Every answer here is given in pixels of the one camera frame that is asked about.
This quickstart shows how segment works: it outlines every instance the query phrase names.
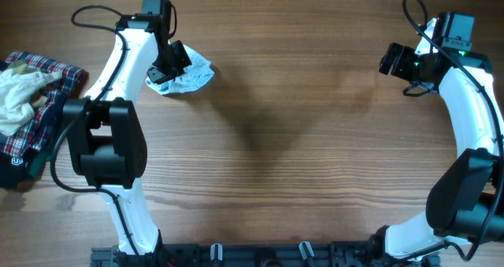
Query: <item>wooden table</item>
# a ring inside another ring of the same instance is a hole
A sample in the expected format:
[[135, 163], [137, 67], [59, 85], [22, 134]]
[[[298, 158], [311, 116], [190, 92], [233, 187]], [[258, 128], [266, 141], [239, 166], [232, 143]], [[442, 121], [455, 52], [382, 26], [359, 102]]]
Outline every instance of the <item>wooden table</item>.
[[[389, 43], [419, 40], [401, 0], [171, 1], [175, 39], [209, 59], [216, 75], [174, 98], [143, 87], [136, 106], [149, 147], [146, 197], [166, 243], [360, 240], [425, 208], [456, 150], [439, 96], [403, 97], [407, 82], [378, 73]], [[0, 0], [0, 57], [27, 50], [78, 65], [90, 73], [87, 89], [113, 36], [73, 26], [72, 12], [103, 4], [136, 13], [141, 2]], [[425, 2], [430, 17], [476, 16], [473, 50], [491, 59], [503, 105], [502, 0]], [[86, 184], [66, 145], [57, 173]], [[0, 191], [0, 212], [1, 266], [87, 266], [91, 247], [117, 243], [100, 197], [63, 191], [48, 171], [29, 192]], [[464, 266], [501, 265], [502, 251], [484, 245]], [[463, 264], [453, 250], [443, 254], [443, 266]]]

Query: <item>plaid shirt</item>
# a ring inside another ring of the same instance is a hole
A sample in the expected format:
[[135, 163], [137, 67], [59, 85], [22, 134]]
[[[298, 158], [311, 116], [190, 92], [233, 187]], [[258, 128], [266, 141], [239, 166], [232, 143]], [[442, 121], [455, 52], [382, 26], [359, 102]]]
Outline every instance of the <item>plaid shirt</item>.
[[6, 61], [13, 63], [19, 59], [26, 60], [28, 67], [32, 69], [43, 69], [48, 73], [61, 71], [63, 77], [42, 89], [42, 95], [47, 97], [47, 102], [35, 111], [35, 116], [31, 121], [19, 128], [12, 136], [0, 134], [0, 152], [14, 158], [22, 158], [28, 148], [37, 151], [44, 148], [54, 131], [54, 125], [58, 116], [61, 115], [67, 97], [70, 96], [84, 73], [76, 66], [28, 52], [15, 51]]

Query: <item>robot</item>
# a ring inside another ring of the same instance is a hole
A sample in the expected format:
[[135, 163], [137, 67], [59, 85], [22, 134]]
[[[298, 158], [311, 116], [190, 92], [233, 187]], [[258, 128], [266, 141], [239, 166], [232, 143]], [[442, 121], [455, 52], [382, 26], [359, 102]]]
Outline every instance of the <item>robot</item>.
[[[385, 75], [407, 80], [403, 94], [420, 97], [439, 94], [447, 104], [457, 141], [458, 158], [432, 188], [424, 212], [410, 220], [383, 226], [369, 239], [273, 246], [164, 245], [150, 217], [142, 187], [147, 147], [134, 104], [143, 77], [162, 83], [182, 74], [191, 63], [180, 41], [169, 43], [169, 0], [143, 0], [142, 12], [120, 15], [115, 29], [75, 22], [80, 27], [101, 28], [116, 34], [116, 45], [98, 78], [84, 98], [68, 100], [65, 130], [54, 149], [51, 176], [68, 191], [98, 192], [107, 202], [119, 236], [114, 247], [94, 248], [91, 267], [169, 266], [440, 266], [439, 250], [455, 248], [465, 261], [479, 245], [504, 241], [501, 193], [504, 187], [502, 116], [493, 94], [492, 68], [487, 57], [471, 51], [474, 17], [440, 13], [418, 25], [402, 7], [421, 36], [416, 49], [392, 43], [380, 62]], [[421, 92], [413, 93], [414, 88]], [[93, 136], [93, 128], [111, 127], [111, 136]], [[64, 185], [55, 169], [57, 151], [68, 137], [72, 166], [90, 187]], [[491, 183], [493, 195], [484, 187]], [[464, 254], [459, 246], [472, 244]]]

